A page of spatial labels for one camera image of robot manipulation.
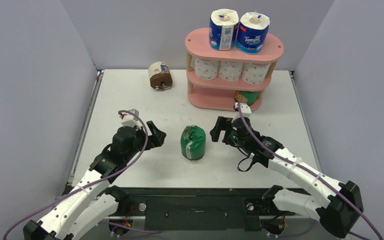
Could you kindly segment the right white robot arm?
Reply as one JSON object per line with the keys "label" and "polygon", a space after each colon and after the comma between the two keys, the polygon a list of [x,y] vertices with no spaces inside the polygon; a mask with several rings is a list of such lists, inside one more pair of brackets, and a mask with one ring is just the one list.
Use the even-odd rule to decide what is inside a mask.
{"label": "right white robot arm", "polygon": [[262,207],[267,213],[291,212],[309,217],[337,238],[350,234],[364,211],[361,191],[356,183],[343,183],[317,171],[274,138],[253,130],[247,117],[219,116],[210,131],[213,142],[219,140],[221,131],[225,132],[224,144],[239,149],[251,160],[246,171],[255,164],[261,164],[306,192],[298,193],[273,185],[262,199]]}

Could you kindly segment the blue paper roll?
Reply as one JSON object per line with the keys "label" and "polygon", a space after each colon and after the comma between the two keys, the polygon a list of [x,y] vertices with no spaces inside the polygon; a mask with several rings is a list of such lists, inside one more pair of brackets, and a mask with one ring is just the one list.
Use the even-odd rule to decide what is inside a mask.
{"label": "blue paper roll", "polygon": [[209,44],[214,50],[226,51],[235,46],[239,15],[233,9],[217,9],[210,15]]}

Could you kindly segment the pink three-tier shelf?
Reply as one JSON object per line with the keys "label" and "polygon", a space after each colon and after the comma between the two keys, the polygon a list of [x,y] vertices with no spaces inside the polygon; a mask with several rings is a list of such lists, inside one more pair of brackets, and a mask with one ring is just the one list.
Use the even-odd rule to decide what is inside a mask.
{"label": "pink three-tier shelf", "polygon": [[[191,31],[185,38],[187,50],[187,92],[190,103],[198,108],[228,110],[233,109],[235,91],[258,92],[258,97],[251,109],[258,109],[262,103],[262,91],[270,84],[272,73],[278,60],[284,53],[284,44],[272,33],[268,33],[262,50],[257,54],[247,54],[237,48],[230,50],[215,50],[209,42],[209,28],[198,28]],[[249,84],[242,79],[227,81],[220,77],[203,80],[197,77],[195,69],[191,67],[192,58],[228,62],[253,63],[268,66],[262,83]]]}

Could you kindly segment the floral white paper roll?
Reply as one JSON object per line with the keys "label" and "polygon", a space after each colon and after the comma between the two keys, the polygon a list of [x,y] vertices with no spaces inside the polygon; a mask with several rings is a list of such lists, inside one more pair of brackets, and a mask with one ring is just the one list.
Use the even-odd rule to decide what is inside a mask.
{"label": "floral white paper roll", "polygon": [[243,66],[243,62],[220,61],[218,76],[228,82],[237,82],[242,75]]}

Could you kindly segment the beige brown paper roll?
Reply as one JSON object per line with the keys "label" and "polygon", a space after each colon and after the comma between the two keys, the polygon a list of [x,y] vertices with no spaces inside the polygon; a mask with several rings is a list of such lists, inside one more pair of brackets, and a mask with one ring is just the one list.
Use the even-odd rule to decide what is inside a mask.
{"label": "beige brown paper roll", "polygon": [[169,90],[173,85],[173,78],[168,65],[165,62],[157,61],[148,68],[150,87],[154,90]]}

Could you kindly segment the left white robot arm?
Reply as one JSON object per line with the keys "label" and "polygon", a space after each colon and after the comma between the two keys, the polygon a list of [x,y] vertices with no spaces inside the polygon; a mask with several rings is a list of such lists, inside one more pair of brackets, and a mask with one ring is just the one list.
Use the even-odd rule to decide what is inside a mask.
{"label": "left white robot arm", "polygon": [[98,154],[78,184],[40,220],[23,227],[26,240],[78,240],[93,226],[115,213],[123,215],[129,201],[113,182],[144,151],[161,147],[167,134],[152,121],[122,120],[112,142]]}

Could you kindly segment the green brown roll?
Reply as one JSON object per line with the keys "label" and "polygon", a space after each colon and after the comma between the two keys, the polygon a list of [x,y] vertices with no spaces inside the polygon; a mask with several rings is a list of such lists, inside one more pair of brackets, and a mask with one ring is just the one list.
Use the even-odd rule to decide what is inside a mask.
{"label": "green brown roll", "polygon": [[200,160],[206,150],[206,133],[197,125],[188,125],[180,137],[182,155],[191,161]]}
{"label": "green brown roll", "polygon": [[260,91],[236,90],[234,94],[234,100],[237,103],[243,103],[251,106],[257,100],[259,94]]}

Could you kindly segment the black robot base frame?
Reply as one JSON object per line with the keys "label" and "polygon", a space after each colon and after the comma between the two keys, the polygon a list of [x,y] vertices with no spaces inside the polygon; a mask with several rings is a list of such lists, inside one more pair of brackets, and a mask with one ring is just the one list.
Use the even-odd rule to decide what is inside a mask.
{"label": "black robot base frame", "polygon": [[267,188],[121,187],[121,204],[107,218],[115,223],[143,220],[148,231],[261,230],[285,211],[271,205]]}

